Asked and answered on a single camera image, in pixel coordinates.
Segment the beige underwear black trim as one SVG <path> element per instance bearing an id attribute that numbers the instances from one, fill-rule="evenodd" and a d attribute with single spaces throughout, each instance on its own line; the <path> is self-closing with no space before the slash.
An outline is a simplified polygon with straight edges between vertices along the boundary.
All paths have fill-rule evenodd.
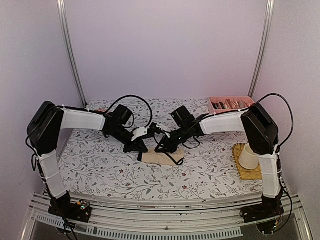
<path id="1" fill-rule="evenodd" d="M 155 148 L 149 148 L 146 153 L 140 152 L 137 160 L 146 164 L 162 166 L 181 166 L 184 163 L 185 151 L 179 148 L 174 153 L 155 152 Z"/>

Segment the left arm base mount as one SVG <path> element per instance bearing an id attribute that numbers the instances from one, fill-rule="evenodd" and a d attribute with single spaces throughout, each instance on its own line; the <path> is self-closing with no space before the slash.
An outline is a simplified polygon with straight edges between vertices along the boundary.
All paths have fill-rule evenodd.
<path id="1" fill-rule="evenodd" d="M 71 202 L 68 194 L 60 198 L 52 198 L 48 213 L 58 217 L 64 217 L 68 220 L 88 223 L 91 217 L 91 203 L 86 200 L 79 200 L 75 203 Z"/>

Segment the red patterned rolled underwear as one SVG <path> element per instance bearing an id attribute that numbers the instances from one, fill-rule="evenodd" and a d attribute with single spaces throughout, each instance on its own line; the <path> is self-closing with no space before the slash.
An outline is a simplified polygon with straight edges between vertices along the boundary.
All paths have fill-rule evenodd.
<path id="1" fill-rule="evenodd" d="M 98 112 L 105 112 L 106 109 L 104 109 L 104 108 L 98 108 L 98 109 L 96 109 L 96 111 L 98 111 Z"/>

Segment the floral table cloth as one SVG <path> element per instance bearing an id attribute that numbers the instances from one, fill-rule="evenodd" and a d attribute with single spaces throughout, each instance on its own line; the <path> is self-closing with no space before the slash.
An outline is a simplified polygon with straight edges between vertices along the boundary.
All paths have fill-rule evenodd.
<path id="1" fill-rule="evenodd" d="M 98 131 L 76 129 L 57 158 L 67 191 L 100 197 L 170 201 L 227 198 L 263 193 L 260 180 L 241 180 L 232 158 L 234 143 L 247 140 L 242 131 L 200 137 L 200 146 L 184 149 L 180 166 L 138 161 L 124 153 L 116 139 Z"/>

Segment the yellow woven mat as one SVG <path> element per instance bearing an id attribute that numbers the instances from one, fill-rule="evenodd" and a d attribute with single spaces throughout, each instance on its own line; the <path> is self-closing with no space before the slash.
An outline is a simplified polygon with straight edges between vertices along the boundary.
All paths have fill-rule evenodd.
<path id="1" fill-rule="evenodd" d="M 241 180 L 262 179 L 258 155 L 252 151 L 248 143 L 234 144 L 231 150 Z"/>

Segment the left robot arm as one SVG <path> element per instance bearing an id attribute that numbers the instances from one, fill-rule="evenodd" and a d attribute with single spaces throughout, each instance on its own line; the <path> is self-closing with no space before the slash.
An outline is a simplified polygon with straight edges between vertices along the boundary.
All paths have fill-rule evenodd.
<path id="1" fill-rule="evenodd" d="M 143 136 L 146 127 L 130 132 L 125 124 L 132 112 L 119 105 L 113 112 L 93 111 L 76 107 L 55 105 L 51 101 L 42 103 L 27 127 L 27 142 L 38 158 L 40 172 L 48 190 L 55 199 L 55 209 L 63 216 L 74 213 L 74 205 L 63 198 L 67 195 L 57 160 L 60 131 L 63 129 L 84 129 L 102 132 L 123 144 L 124 153 L 148 152 Z"/>

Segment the right aluminium frame post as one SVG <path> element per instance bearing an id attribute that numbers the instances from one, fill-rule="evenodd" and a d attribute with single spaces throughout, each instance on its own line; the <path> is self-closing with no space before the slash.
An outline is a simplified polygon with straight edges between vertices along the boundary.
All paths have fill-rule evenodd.
<path id="1" fill-rule="evenodd" d="M 264 15 L 260 45 L 259 45 L 259 49 L 258 49 L 255 67 L 253 70 L 252 80 L 251 80 L 248 95 L 247 95 L 250 98 L 254 97 L 254 94 L 255 94 L 255 91 L 256 91 L 256 88 L 258 85 L 258 81 L 260 78 L 260 73 L 261 73 L 261 69 L 263 66 L 264 56 L 265 56 L 266 48 L 268 45 L 270 30 L 271 30 L 271 26 L 272 26 L 274 6 L 275 6 L 274 0 L 267 0 L 266 1 L 266 8 L 265 8 L 265 15 Z"/>

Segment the left aluminium frame post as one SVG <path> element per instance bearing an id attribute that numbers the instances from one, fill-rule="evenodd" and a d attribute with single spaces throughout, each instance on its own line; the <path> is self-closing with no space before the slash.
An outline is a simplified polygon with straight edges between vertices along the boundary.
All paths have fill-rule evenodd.
<path id="1" fill-rule="evenodd" d="M 57 10 L 58 10 L 58 15 L 59 15 L 60 26 L 61 26 L 61 30 L 62 30 L 62 36 L 63 36 L 64 42 L 65 42 L 65 48 L 66 48 L 68 61 L 69 61 L 70 68 L 71 68 L 71 73 L 72 73 L 72 76 L 73 76 L 73 79 L 75 82 L 76 91 L 78 93 L 81 105 L 83 107 L 85 107 L 87 105 L 87 99 L 85 96 L 85 91 L 83 88 L 82 81 L 80 79 L 78 66 L 77 66 L 75 54 L 73 51 L 65 1 L 64 0 L 57 0 L 56 2 L 57 2 Z"/>

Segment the front aluminium rail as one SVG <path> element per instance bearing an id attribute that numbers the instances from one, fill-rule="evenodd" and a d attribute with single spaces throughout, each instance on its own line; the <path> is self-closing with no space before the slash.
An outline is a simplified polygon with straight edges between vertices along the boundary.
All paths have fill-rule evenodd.
<path id="1" fill-rule="evenodd" d="M 243 207 L 259 204 L 260 194 L 196 200 L 134 200 L 71 194 L 72 202 L 90 202 L 87 223 L 75 221 L 79 239 L 107 240 L 312 240 L 307 216 L 298 195 L 283 197 L 284 215 L 277 232 L 259 232 L 268 218 L 246 223 Z"/>

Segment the aluminium frame post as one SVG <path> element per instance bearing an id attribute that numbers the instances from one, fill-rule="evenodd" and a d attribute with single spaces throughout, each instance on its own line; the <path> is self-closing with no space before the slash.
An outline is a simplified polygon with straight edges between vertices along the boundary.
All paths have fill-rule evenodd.
<path id="1" fill-rule="evenodd" d="M 73 79 L 75 82 L 76 91 L 78 93 L 81 105 L 83 107 L 85 107 L 87 105 L 87 99 L 85 96 L 85 91 L 83 88 L 82 81 L 80 79 L 78 66 L 77 66 L 75 54 L 73 51 L 65 1 L 64 0 L 57 0 L 56 2 L 57 2 L 57 10 L 58 10 L 58 15 L 59 15 L 60 26 L 61 26 L 61 30 L 62 30 L 62 36 L 63 36 L 64 42 L 65 42 L 65 48 L 66 48 L 68 61 L 69 61 L 70 68 L 71 68 L 71 73 L 72 73 L 72 76 L 73 76 Z"/>
<path id="2" fill-rule="evenodd" d="M 261 73 L 261 69 L 263 66 L 264 56 L 265 56 L 266 48 L 268 45 L 270 30 L 271 30 L 271 26 L 272 26 L 274 6 L 275 6 L 274 0 L 267 0 L 266 1 L 266 8 L 265 8 L 265 15 L 264 15 L 260 45 L 259 45 L 259 49 L 258 49 L 255 67 L 253 70 L 252 80 L 251 80 L 248 95 L 247 95 L 250 98 L 254 97 L 254 94 L 255 94 L 255 91 L 256 91 L 256 88 L 258 85 L 258 81 L 260 78 L 260 73 Z"/>

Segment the cream ribbed cup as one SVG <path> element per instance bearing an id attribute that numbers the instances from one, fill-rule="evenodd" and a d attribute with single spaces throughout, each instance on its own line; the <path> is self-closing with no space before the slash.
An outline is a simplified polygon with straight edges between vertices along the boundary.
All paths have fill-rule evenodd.
<path id="1" fill-rule="evenodd" d="M 250 145 L 247 143 L 238 159 L 238 162 L 241 167 L 246 170 L 254 170 L 259 165 L 259 158 L 256 153 L 253 152 Z"/>

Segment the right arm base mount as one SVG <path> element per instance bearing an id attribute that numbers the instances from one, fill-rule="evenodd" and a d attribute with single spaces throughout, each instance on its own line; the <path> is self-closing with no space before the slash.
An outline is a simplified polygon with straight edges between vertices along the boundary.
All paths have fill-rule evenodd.
<path id="1" fill-rule="evenodd" d="M 277 217 L 284 213 L 280 198 L 269 198 L 263 195 L 261 200 L 259 204 L 241 208 L 239 215 L 245 223 Z"/>

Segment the pink divided organizer tray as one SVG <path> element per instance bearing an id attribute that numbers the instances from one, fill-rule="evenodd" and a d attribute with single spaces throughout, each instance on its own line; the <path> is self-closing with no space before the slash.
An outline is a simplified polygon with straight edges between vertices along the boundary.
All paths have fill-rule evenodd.
<path id="1" fill-rule="evenodd" d="M 254 100 L 249 96 L 211 96 L 208 99 L 208 110 L 211 114 L 218 114 L 245 109 L 254 103 Z"/>

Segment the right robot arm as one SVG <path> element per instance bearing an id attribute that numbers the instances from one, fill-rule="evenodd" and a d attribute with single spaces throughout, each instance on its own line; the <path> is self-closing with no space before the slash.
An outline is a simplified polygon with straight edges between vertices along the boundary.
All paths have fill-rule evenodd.
<path id="1" fill-rule="evenodd" d="M 202 114 L 199 117 L 194 117 L 185 106 L 181 106 L 171 116 L 179 128 L 165 135 L 155 152 L 174 153 L 179 145 L 195 137 L 244 132 L 250 149 L 258 157 L 263 181 L 262 194 L 269 198 L 259 206 L 258 213 L 262 218 L 269 218 L 278 210 L 278 203 L 274 199 L 281 191 L 277 152 L 279 128 L 259 103 L 247 109 Z"/>

